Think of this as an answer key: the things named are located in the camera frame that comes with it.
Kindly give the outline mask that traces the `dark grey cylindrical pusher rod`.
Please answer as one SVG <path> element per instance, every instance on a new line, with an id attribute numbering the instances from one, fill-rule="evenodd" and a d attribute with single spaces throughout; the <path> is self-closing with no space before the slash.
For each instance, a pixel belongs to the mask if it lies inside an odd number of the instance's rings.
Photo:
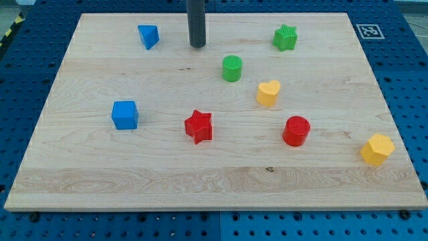
<path id="1" fill-rule="evenodd" d="M 187 0 L 187 20 L 191 47 L 204 47 L 206 44 L 204 0 Z"/>

